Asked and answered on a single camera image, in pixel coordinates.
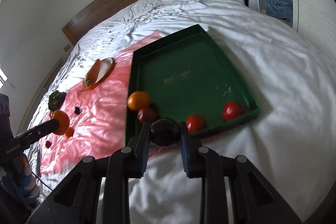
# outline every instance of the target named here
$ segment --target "hand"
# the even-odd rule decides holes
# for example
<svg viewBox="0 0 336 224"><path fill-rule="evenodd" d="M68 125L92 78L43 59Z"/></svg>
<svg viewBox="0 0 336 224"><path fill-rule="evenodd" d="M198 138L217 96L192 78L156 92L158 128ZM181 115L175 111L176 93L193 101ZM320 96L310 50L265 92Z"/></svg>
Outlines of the hand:
<svg viewBox="0 0 336 224"><path fill-rule="evenodd" d="M21 156L23 171L20 174L18 191L24 197L28 203L34 202L40 196L40 187L36 184L36 179L32 175L32 167L28 163L26 155ZM16 200L22 201L16 194L13 185L11 184L11 179L13 174L7 168L0 167L0 180L7 190L7 192L13 196Z"/></svg>

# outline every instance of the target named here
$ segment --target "black cable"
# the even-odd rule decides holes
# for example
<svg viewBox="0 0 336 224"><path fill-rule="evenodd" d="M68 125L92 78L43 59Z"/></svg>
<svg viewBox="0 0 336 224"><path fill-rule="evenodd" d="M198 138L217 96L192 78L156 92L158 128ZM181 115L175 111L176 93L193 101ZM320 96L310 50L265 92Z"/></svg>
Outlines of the black cable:
<svg viewBox="0 0 336 224"><path fill-rule="evenodd" d="M36 179L38 179L40 182L42 182L42 184L44 184L50 191L53 191L53 189L51 189L51 188L50 188L48 185L46 185L46 184L45 184L39 177L37 177L37 175L35 175L33 171L32 171L31 173L35 176Z"/></svg>

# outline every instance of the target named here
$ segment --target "green tray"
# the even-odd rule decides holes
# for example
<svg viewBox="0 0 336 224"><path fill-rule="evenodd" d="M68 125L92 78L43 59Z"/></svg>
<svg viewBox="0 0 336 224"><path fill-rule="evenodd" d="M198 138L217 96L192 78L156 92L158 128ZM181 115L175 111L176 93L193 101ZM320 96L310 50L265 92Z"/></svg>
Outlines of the green tray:
<svg viewBox="0 0 336 224"><path fill-rule="evenodd" d="M134 51L128 96L137 90L150 95L160 117L180 122L191 114L204 116L208 128L194 133L199 137L232 129L260 111L233 64L199 25ZM222 110L229 100L243 105L246 113L225 122ZM127 109L125 144L141 127L137 113Z"/></svg>

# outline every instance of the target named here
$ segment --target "silver screw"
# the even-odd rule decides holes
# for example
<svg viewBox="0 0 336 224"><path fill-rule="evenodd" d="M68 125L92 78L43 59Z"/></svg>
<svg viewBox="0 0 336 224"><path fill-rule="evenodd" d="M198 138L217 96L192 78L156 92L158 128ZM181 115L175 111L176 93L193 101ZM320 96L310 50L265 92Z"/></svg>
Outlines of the silver screw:
<svg viewBox="0 0 336 224"><path fill-rule="evenodd" d="M132 151L132 148L130 148L129 146L125 146L121 149L122 153L128 154Z"/></svg>
<svg viewBox="0 0 336 224"><path fill-rule="evenodd" d="M201 146L199 149L198 149L199 153L202 153L202 154L206 154L209 152L209 149L205 146Z"/></svg>
<svg viewBox="0 0 336 224"><path fill-rule="evenodd" d="M93 161L93 157L92 156L86 156L84 159L83 159L83 162L88 164L90 162Z"/></svg>
<svg viewBox="0 0 336 224"><path fill-rule="evenodd" d="M239 155L237 157L237 161L239 161L240 163L244 164L247 161L247 158L243 155Z"/></svg>

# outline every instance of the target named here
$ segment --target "window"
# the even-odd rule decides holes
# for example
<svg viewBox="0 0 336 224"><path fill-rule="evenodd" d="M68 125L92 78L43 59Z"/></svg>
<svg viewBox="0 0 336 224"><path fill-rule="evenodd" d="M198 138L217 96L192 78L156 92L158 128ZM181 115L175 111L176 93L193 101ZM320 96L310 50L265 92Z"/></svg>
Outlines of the window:
<svg viewBox="0 0 336 224"><path fill-rule="evenodd" d="M7 79L8 79L7 76L0 69L0 88L3 86L3 84L6 82Z"/></svg>

